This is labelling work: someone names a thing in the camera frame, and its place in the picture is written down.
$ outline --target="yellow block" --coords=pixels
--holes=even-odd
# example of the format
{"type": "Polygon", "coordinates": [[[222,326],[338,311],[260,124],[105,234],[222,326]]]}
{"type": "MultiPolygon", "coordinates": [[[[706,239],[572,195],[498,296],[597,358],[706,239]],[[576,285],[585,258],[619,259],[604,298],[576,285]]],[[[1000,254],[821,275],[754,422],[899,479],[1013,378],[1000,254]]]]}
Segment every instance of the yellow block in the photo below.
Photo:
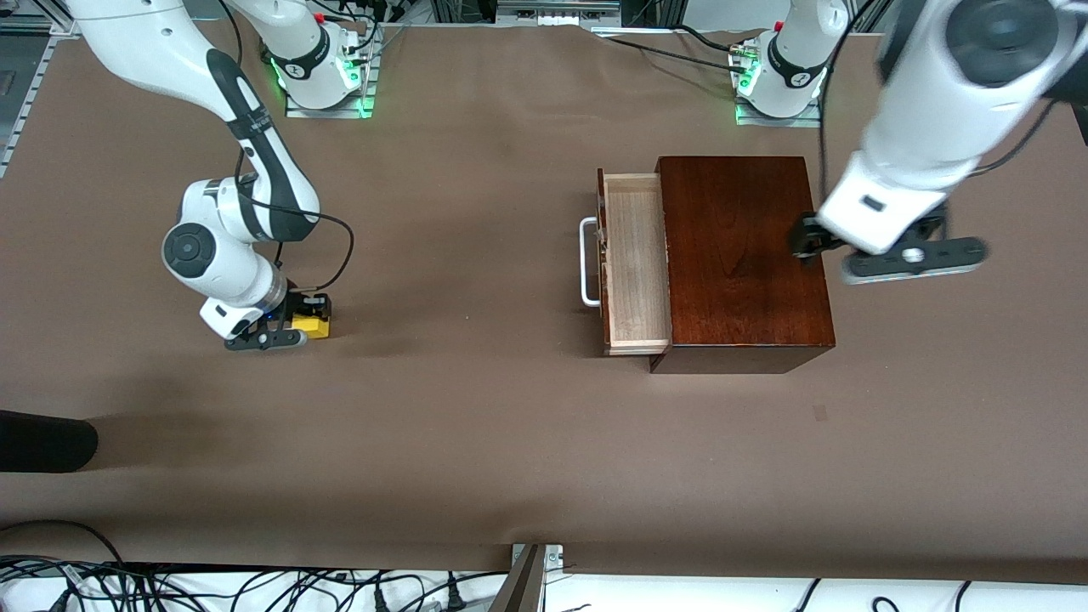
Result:
{"type": "Polygon", "coordinates": [[[323,321],[319,317],[294,316],[290,318],[290,327],[305,331],[306,335],[313,340],[329,338],[329,321],[323,321]]]}

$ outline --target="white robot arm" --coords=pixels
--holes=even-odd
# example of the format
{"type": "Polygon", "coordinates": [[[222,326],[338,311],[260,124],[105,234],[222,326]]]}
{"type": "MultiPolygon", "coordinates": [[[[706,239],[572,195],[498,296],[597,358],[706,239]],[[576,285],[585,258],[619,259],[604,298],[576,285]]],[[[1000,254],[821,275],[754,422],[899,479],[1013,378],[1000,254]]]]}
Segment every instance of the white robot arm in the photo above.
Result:
{"type": "Polygon", "coordinates": [[[799,257],[843,243],[858,248],[843,262],[848,282],[976,268],[986,257],[981,241],[928,240],[943,221],[943,203],[1040,97],[1088,101],[1088,81],[1073,71],[1088,47],[1083,4],[900,0],[897,7],[878,61],[879,110],[838,186],[791,236],[799,257]]]}
{"type": "Polygon", "coordinates": [[[292,99],[329,108],[362,83],[359,35],[314,19],[306,0],[225,0],[252,24],[292,99]]]}
{"type": "Polygon", "coordinates": [[[781,29],[755,39],[759,61],[737,94],[767,117],[801,113],[819,93],[827,60],[849,23],[842,0],[792,0],[781,29]]]}
{"type": "MultiPolygon", "coordinates": [[[[162,245],[166,268],[183,284],[208,296],[200,315],[232,345],[287,297],[287,280],[254,252],[252,243],[305,238],[318,221],[307,215],[320,210],[317,193],[240,68],[200,34],[182,0],[69,0],[69,4],[91,50],[110,72],[143,89],[210,110],[227,124],[256,169],[256,176],[237,182],[228,176],[189,185],[177,223],[162,245]]],[[[248,4],[247,15],[274,21],[272,13],[259,10],[268,2],[248,4]]],[[[286,1],[279,5],[288,11],[297,7],[286,1]]],[[[306,17],[271,36],[270,48],[286,49],[289,42],[298,49],[304,39],[323,40],[312,15],[306,17]]],[[[306,341],[304,332],[289,335],[275,342],[268,338],[247,342],[245,347],[286,347],[306,341]]]]}

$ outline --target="wooden box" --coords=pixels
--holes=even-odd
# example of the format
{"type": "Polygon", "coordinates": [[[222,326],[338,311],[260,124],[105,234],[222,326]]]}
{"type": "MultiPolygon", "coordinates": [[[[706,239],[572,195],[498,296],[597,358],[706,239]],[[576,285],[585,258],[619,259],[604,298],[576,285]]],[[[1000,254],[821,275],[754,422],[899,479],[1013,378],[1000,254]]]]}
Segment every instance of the wooden box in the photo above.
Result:
{"type": "Polygon", "coordinates": [[[800,157],[663,157],[597,171],[607,355],[658,374],[780,374],[834,346],[824,269],[787,243],[812,210],[800,157]]]}

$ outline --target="brown table surface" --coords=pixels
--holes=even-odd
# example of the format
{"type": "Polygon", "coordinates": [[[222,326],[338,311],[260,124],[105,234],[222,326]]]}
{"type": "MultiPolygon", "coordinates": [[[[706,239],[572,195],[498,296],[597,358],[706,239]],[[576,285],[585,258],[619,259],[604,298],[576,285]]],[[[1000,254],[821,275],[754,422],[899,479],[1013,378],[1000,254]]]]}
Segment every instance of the brown table surface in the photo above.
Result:
{"type": "MultiPolygon", "coordinates": [[[[875,109],[875,42],[837,72],[832,179],[875,109]]],[[[409,29],[373,119],[277,122],[358,233],[335,338],[237,355],[159,258],[185,186],[231,172],[228,132],[62,42],[0,182],[0,402],[103,439],[86,472],[0,475],[0,519],[81,519],[145,561],[484,568],[547,540],[579,571],[1088,579],[1072,113],[956,192],[953,232],[992,247],[980,270],[832,273],[839,345],[793,372],[599,357],[577,289],[596,168],[803,155],[816,185],[815,131],[737,127],[730,97],[718,71],[573,27],[409,29]]],[[[344,247],[322,223],[285,269],[317,282],[344,247]]],[[[4,542],[102,555],[61,531],[4,542]]]]}

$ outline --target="metal handle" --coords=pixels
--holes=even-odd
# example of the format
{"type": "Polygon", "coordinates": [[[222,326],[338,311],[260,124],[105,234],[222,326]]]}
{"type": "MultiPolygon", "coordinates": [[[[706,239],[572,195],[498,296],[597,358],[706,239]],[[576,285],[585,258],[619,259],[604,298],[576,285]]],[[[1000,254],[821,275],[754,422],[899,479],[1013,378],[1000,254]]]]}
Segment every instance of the metal handle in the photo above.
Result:
{"type": "Polygon", "coordinates": [[[578,249],[578,259],[582,264],[579,269],[579,272],[581,272],[582,276],[582,304],[585,304],[590,308],[599,308],[599,299],[590,299],[589,273],[585,271],[585,227],[590,223],[596,225],[597,218],[586,217],[585,219],[582,219],[581,223],[578,224],[578,246],[581,247],[578,249]]]}

